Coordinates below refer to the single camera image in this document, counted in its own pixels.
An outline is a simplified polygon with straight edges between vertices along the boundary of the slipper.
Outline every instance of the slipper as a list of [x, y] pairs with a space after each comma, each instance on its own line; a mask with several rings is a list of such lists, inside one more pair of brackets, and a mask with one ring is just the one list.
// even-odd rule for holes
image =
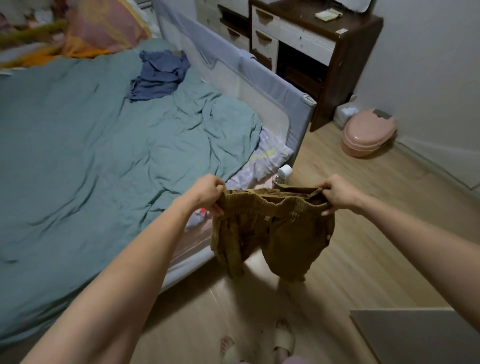
[[283, 348], [286, 351], [288, 351], [288, 355], [292, 356], [293, 355], [293, 349], [295, 348], [295, 336], [283, 328], [277, 328], [275, 326], [275, 341], [274, 341], [275, 347], [276, 348]]
[[236, 364], [240, 361], [240, 356], [235, 347], [235, 343], [227, 350], [225, 356], [220, 361], [222, 364]]

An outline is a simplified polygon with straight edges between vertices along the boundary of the teal bed sheet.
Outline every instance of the teal bed sheet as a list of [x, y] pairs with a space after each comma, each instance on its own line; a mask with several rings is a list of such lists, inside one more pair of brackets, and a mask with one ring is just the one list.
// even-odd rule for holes
[[0, 346], [51, 325], [175, 197], [257, 145], [255, 112], [193, 67], [172, 95], [131, 103], [138, 53], [0, 79]]

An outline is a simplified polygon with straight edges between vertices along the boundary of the folded blue clothing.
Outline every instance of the folded blue clothing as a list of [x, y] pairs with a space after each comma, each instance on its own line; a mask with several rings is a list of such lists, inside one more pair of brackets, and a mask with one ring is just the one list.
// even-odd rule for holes
[[190, 68], [185, 52], [176, 56], [170, 50], [162, 52], [140, 52], [143, 62], [140, 76], [130, 83], [131, 102], [151, 100], [170, 95], [185, 78]]

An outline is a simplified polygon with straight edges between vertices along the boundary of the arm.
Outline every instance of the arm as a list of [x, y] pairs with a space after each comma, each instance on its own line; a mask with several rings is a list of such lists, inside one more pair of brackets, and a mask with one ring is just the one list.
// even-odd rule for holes
[[480, 332], [480, 245], [367, 196], [337, 175], [320, 187], [333, 205], [325, 214], [347, 208], [366, 217]]
[[224, 189], [207, 175], [140, 233], [72, 302], [23, 363], [129, 363], [190, 215]]

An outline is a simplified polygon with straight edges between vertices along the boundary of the right forearm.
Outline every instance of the right forearm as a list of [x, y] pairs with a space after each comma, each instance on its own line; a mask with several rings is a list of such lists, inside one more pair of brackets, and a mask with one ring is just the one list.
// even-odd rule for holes
[[480, 331], [480, 246], [363, 196], [356, 211], [375, 224], [464, 318]]

